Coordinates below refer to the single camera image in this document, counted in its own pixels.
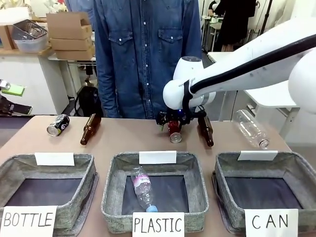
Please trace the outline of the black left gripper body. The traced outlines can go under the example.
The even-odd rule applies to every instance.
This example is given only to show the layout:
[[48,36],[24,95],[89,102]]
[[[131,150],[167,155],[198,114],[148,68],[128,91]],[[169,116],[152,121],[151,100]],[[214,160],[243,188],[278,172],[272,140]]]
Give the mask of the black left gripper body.
[[12,116],[13,114],[29,115],[32,111],[31,106],[16,104],[9,101],[6,97],[0,96],[0,115]]

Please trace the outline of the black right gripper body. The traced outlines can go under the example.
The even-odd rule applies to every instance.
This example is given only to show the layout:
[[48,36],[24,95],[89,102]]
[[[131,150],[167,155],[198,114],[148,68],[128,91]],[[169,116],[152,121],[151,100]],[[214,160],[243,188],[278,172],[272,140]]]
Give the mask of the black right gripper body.
[[183,125],[189,124],[193,119],[203,118],[206,116],[204,109],[199,110],[198,112],[192,112],[191,110],[173,110],[167,108],[167,111],[160,111],[156,116],[156,123],[158,124],[161,120],[168,120],[169,122],[182,121]]

